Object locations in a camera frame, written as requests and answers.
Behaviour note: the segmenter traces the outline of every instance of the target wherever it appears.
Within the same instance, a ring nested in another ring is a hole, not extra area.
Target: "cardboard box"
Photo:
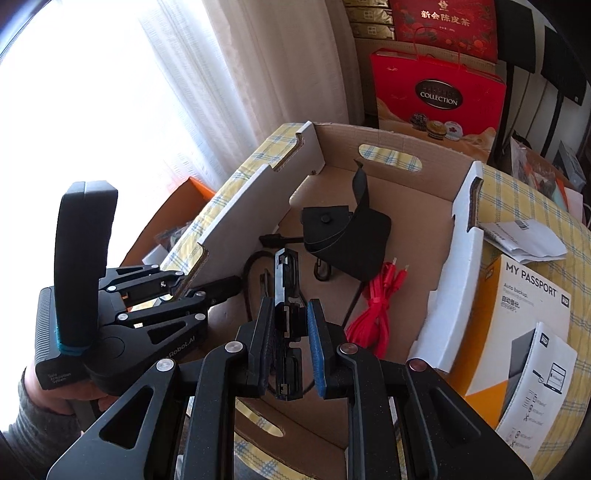
[[[420,159],[420,171],[366,160],[359,154],[364,144],[414,155]],[[416,138],[353,125],[306,123],[285,157],[275,167],[261,166],[200,237],[207,254],[191,269],[187,287],[241,275],[248,257],[261,248],[259,236],[277,226],[285,236],[301,235],[304,207],[353,209],[353,159],[364,164],[371,207],[392,219],[386,258],[397,257],[399,264],[410,265],[403,288],[391,300],[386,359],[404,362],[412,347],[413,355],[449,370],[462,341],[480,268],[483,232],[475,222],[482,164]],[[300,254],[304,296],[319,298],[328,321],[342,323],[359,282],[342,273],[318,282],[313,276],[315,257],[302,244],[290,248]],[[253,306],[260,303],[258,278],[265,267],[272,268],[272,261],[256,263],[251,272]],[[353,317],[365,307],[360,301]],[[241,296],[215,306],[209,312],[209,337],[203,349],[233,339],[245,322]],[[313,377],[307,339],[299,346],[307,385]],[[270,394],[242,401],[284,433],[271,436],[237,413],[236,431],[243,438],[305,475],[346,478],[346,400],[324,401],[312,390],[292,402],[277,401]]]
[[[377,40],[396,40],[392,25],[378,25],[371,23],[351,23],[351,30],[355,38],[376,38]]]
[[[392,11],[386,8],[346,8],[350,22],[394,25]]]
[[[388,0],[343,0],[346,7],[384,7],[390,6]]]
[[[495,428],[511,386],[512,342],[544,322],[567,341],[570,294],[501,255],[480,279],[472,318],[448,383]]]
[[[488,161],[505,99],[500,77],[387,49],[371,62],[380,129]]]
[[[587,180],[577,159],[577,155],[572,148],[566,145],[562,140],[558,146],[558,151],[554,157],[552,165],[566,175],[573,184],[577,192],[582,192]]]
[[[172,192],[148,222],[127,252],[121,266],[141,265],[142,259],[156,247],[156,235],[195,220],[195,217],[214,195],[213,190],[189,177]]]
[[[361,91],[363,94],[363,105],[365,112],[369,115],[377,115],[378,108],[375,102],[374,73],[371,67],[369,56],[380,48],[390,48],[391,50],[405,53],[415,53],[424,56],[432,56],[435,59],[446,61],[457,61],[457,52],[445,50],[443,48],[432,47],[428,45],[413,45],[412,43],[392,40],[372,40],[370,38],[356,38],[355,48],[357,50],[357,61],[359,63],[359,75],[361,77]],[[471,69],[481,72],[494,74],[496,65],[492,62],[471,57],[470,55],[460,55],[460,62]]]

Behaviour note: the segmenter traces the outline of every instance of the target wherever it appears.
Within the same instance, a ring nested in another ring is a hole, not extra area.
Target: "plastic bag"
[[[511,138],[511,170],[513,178],[529,185],[534,190],[553,200],[556,189],[556,177],[551,168],[543,164],[534,164],[527,158],[527,149]]]
[[[176,244],[176,242],[178,242],[181,236],[183,236],[183,234],[185,233],[187,228],[189,228],[191,223],[192,222],[187,222],[183,226],[171,228],[170,230],[160,232],[155,237],[156,243],[162,245],[167,252],[170,252],[173,249],[174,244]]]

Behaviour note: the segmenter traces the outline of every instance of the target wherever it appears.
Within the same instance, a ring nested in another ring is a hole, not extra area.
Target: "black cable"
[[[271,273],[267,269],[265,269],[265,271],[259,276],[262,297],[270,297],[271,296],[270,278],[271,278]]]
[[[307,394],[307,393],[308,393],[310,390],[312,390],[312,389],[314,388],[314,385],[315,385],[315,384],[316,384],[316,383],[314,382],[314,380],[312,380],[312,381],[310,382],[310,385],[308,385],[308,386],[307,386],[307,387],[304,389],[304,391],[302,392],[302,396],[306,395],[306,394]]]
[[[272,258],[275,261],[275,254],[272,254],[267,250],[259,250],[258,252],[254,252],[250,257],[248,257],[248,260],[242,269],[242,294],[244,295],[244,304],[246,306],[246,318],[249,322],[251,322],[253,318],[251,311],[251,298],[248,289],[248,275],[251,272],[252,266],[260,258]]]
[[[345,329],[345,327],[349,323],[349,319],[351,318],[351,313],[353,313],[353,309],[357,305],[357,302],[359,301],[359,297],[363,293],[363,289],[365,288],[365,286],[366,286],[365,282],[359,282],[359,287],[357,287],[357,291],[355,292],[355,295],[353,296],[353,300],[351,300],[351,303],[349,305],[349,309],[347,310],[347,313],[345,313],[345,318],[343,319],[343,330]]]

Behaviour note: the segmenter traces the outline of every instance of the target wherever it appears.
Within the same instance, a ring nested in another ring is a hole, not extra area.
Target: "cardboard flap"
[[[324,159],[311,122],[298,130],[297,139],[274,168],[261,166],[207,227],[199,243],[208,258],[192,273],[192,285],[240,275],[260,248],[259,237],[272,233],[290,210],[291,194],[308,175],[322,170]]]
[[[419,357],[449,372],[460,348],[476,293],[484,232],[476,227],[482,163],[474,162],[453,202],[455,218],[450,254],[431,292],[427,317],[408,358]]]
[[[369,176],[394,181],[449,202],[456,198],[474,162],[472,158],[448,148],[393,132],[354,125],[315,126],[327,165],[355,171],[357,165],[353,160],[358,160]],[[422,168],[420,171],[408,171],[367,160],[359,153],[359,147],[364,144],[414,155],[421,161]]]

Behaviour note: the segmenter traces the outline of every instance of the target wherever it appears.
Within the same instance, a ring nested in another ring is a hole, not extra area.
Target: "white curtain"
[[[233,171],[285,122],[362,121],[355,48],[342,3],[157,3],[142,25],[186,109],[190,131],[199,132],[217,155],[220,172]]]

